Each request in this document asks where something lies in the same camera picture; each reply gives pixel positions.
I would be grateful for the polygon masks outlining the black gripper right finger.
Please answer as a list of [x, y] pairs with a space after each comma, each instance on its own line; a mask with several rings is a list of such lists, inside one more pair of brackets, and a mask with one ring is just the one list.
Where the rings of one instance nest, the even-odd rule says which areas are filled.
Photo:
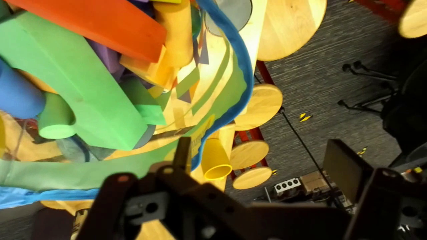
[[357, 205], [345, 240], [427, 240], [427, 188], [374, 168], [339, 139], [327, 141], [323, 169]]

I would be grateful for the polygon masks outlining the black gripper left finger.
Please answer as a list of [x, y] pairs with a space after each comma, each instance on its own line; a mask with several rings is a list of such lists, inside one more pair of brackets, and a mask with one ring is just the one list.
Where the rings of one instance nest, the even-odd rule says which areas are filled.
[[142, 179], [134, 173], [107, 177], [76, 240], [134, 240], [154, 220], [177, 240], [249, 239], [239, 221], [245, 208], [187, 173], [190, 151], [191, 139], [181, 137], [173, 163]]

